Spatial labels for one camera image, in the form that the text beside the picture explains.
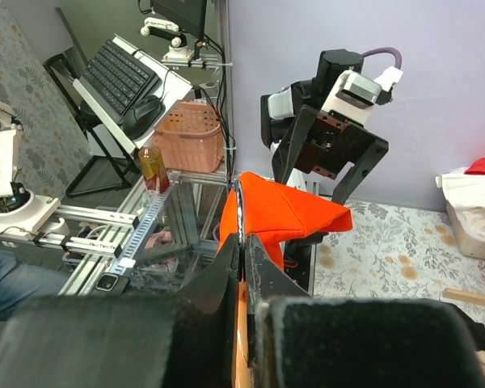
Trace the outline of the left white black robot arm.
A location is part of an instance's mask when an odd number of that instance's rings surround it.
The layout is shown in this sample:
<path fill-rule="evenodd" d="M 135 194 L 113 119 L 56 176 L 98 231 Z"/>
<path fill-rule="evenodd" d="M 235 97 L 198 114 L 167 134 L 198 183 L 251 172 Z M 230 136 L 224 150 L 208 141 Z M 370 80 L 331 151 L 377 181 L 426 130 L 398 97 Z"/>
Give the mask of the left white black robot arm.
<path fill-rule="evenodd" d="M 364 53 L 320 53 L 313 78 L 260 99 L 260 133 L 272 151 L 272 173 L 287 183 L 295 171 L 336 179 L 332 201 L 344 204 L 389 150 L 365 124 L 375 106 L 392 100 L 403 76 L 402 54 L 391 47 Z"/>

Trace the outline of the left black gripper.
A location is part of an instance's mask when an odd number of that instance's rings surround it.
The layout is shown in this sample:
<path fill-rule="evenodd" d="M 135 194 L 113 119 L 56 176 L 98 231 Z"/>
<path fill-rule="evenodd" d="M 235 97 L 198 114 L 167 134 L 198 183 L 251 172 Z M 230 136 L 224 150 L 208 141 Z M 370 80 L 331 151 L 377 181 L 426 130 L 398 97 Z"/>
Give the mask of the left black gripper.
<path fill-rule="evenodd" d="M 345 204 L 388 150 L 387 140 L 362 126 L 304 104 L 272 156 L 273 177 L 287 183 L 296 168 L 335 178 L 352 163 L 332 194 L 333 202 Z"/>

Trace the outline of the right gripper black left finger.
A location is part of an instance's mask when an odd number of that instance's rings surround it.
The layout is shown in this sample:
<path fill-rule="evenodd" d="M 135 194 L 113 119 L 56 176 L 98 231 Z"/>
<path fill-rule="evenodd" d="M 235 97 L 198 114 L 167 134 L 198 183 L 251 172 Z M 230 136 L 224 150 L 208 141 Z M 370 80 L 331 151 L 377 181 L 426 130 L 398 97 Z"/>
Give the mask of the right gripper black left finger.
<path fill-rule="evenodd" d="M 0 339 L 0 387 L 230 387 L 239 246 L 175 293 L 43 297 Z"/>

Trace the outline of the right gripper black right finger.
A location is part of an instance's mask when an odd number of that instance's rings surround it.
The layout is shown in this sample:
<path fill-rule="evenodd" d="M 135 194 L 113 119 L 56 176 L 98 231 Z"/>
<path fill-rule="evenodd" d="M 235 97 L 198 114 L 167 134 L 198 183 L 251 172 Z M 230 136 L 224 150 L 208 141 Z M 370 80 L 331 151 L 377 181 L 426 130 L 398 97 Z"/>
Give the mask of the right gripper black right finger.
<path fill-rule="evenodd" d="M 474 342 L 429 299 L 312 297 L 245 244 L 252 372 L 258 387 L 478 387 Z"/>

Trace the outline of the orange t shirt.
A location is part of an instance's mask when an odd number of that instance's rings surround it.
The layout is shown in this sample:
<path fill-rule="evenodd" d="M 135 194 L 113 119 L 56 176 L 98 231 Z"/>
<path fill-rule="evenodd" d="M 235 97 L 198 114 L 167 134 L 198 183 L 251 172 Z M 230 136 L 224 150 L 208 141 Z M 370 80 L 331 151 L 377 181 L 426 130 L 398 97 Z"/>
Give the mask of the orange t shirt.
<path fill-rule="evenodd" d="M 238 244 L 234 189 L 221 217 L 221 245 L 233 243 L 228 280 L 228 373 L 232 387 L 327 387 L 327 340 L 319 328 L 329 304 L 286 272 L 283 243 L 352 228 L 348 208 L 290 186 L 242 174 L 246 243 Z"/>

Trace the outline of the orange wavy hanger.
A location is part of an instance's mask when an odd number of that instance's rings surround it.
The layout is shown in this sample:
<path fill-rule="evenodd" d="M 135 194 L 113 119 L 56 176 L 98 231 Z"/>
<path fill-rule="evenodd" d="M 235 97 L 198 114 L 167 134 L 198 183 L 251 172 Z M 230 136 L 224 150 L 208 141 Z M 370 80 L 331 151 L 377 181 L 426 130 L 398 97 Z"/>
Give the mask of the orange wavy hanger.
<path fill-rule="evenodd" d="M 244 247 L 246 243 L 246 231 L 245 231 L 245 209 L 243 199 L 243 184 L 240 179 L 237 180 L 234 186 L 234 192 L 236 196 L 237 207 L 237 227 L 238 227 L 238 244 L 240 247 Z"/>

